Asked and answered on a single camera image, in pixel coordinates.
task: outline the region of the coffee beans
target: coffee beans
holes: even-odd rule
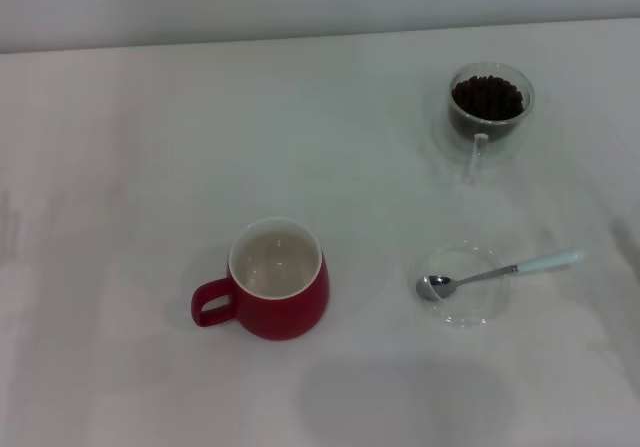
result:
[[[462,110],[485,120],[512,119],[524,112],[518,88],[493,75],[460,82],[451,95]]]

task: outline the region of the red mug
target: red mug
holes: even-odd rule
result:
[[[202,310],[224,296],[228,304]],[[269,218],[240,233],[227,276],[195,291],[191,317],[200,327],[238,319],[258,337],[287,340],[311,329],[328,302],[329,273],[316,237],[298,222]]]

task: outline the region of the glass cup handle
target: glass cup handle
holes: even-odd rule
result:
[[[468,184],[473,184],[476,177],[480,173],[482,166],[482,159],[484,159],[487,153],[487,145],[489,144],[489,136],[487,134],[476,134],[473,136],[473,149],[471,150],[471,158],[467,164],[467,172],[465,174],[465,181]]]

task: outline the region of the glass bowl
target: glass bowl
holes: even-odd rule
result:
[[[423,276],[445,275],[455,280],[502,267],[493,251],[466,240],[446,245],[419,259],[409,272],[408,282],[415,290],[416,280]],[[486,324],[495,318],[507,302],[508,276],[472,282],[458,287],[446,299],[424,300],[428,311],[458,327]]]

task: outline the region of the metal spoon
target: metal spoon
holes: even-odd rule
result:
[[[499,269],[492,270],[490,272],[484,272],[482,274],[467,277],[462,280],[453,280],[449,277],[441,275],[430,275],[428,277],[422,277],[416,282],[416,291],[418,295],[423,299],[431,302],[437,302],[442,299],[446,299],[453,294],[456,289],[462,284],[468,284],[469,282],[477,282],[478,280],[491,279],[505,274],[514,273],[530,273],[539,272],[541,270],[550,269],[552,267],[559,267],[566,264],[573,264],[580,262],[584,258],[584,252],[577,249],[560,250],[553,254],[544,255],[536,259],[526,260],[524,262],[518,262],[517,264],[507,265]]]

